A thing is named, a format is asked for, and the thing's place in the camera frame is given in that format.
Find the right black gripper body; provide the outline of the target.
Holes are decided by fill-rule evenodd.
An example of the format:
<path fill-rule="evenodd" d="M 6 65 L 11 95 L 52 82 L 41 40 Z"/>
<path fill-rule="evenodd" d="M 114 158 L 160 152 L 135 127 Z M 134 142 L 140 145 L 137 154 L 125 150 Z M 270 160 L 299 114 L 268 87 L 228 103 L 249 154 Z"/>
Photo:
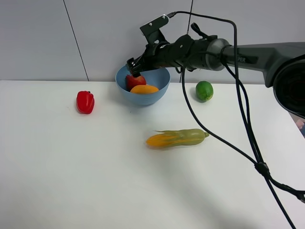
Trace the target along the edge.
<path fill-rule="evenodd" d="M 155 70 L 166 67 L 178 67 L 174 57 L 174 43 L 147 44 L 140 57 L 140 70 Z"/>

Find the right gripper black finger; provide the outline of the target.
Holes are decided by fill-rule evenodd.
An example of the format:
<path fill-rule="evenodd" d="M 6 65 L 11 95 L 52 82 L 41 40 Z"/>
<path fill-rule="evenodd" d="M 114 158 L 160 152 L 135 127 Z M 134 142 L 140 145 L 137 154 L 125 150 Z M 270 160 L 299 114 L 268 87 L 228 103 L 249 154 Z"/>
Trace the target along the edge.
<path fill-rule="evenodd" d="M 142 62 L 142 57 L 138 58 L 130 58 L 126 62 L 126 68 L 130 72 L 133 77 L 139 77 L 141 75 L 141 71 L 143 71 L 144 64 Z"/>

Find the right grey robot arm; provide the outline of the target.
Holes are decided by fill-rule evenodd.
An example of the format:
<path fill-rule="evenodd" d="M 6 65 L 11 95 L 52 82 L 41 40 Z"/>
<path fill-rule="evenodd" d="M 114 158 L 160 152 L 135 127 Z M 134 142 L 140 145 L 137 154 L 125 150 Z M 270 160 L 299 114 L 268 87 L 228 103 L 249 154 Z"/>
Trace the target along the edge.
<path fill-rule="evenodd" d="M 224 64 L 263 73 L 267 88 L 274 89 L 278 103 L 290 113 L 305 116 L 305 44 L 284 42 L 238 45 L 235 50 L 225 39 L 194 40 L 189 35 L 174 43 L 147 44 L 144 53 L 127 61 L 132 75 L 166 67 L 193 71 L 221 71 Z"/>

